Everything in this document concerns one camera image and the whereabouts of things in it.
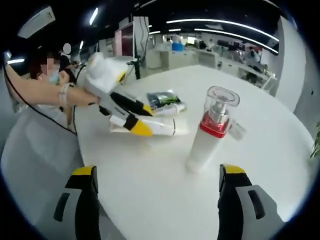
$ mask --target person's arm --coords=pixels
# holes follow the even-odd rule
[[[36,80],[31,81],[22,79],[9,64],[5,66],[5,70],[15,89],[29,104],[53,105],[58,107],[64,104],[59,98],[61,86]],[[69,75],[62,71],[59,73],[59,77],[65,80]],[[6,81],[11,95],[18,102],[23,103],[23,100],[20,99],[7,79]],[[71,106],[88,106],[89,104],[97,104],[99,99],[84,89],[69,87],[66,93],[66,102]]]

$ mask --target face mask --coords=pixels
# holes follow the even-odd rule
[[[49,77],[50,83],[57,84],[59,80],[59,70],[56,70],[52,73],[52,76]]]

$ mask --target woman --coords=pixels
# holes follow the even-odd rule
[[[61,194],[73,170],[83,163],[75,134],[31,107],[17,115],[15,102],[26,101],[47,116],[50,111],[37,105],[85,107],[97,104],[99,99],[83,89],[65,87],[65,84],[22,79],[6,59],[1,63],[1,173],[22,214],[37,227],[44,210],[55,207],[50,200]],[[48,59],[47,76],[50,79],[55,74]],[[63,71],[57,76],[61,83],[69,81]]]

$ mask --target computer monitor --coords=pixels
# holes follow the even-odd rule
[[[115,56],[135,57],[135,34],[134,23],[118,29],[114,35]]]

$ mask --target wristband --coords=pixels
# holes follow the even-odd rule
[[[71,82],[67,82],[63,84],[60,92],[59,92],[59,99],[60,102],[62,102],[65,106],[67,106],[67,90],[69,86],[73,87],[73,84]]]

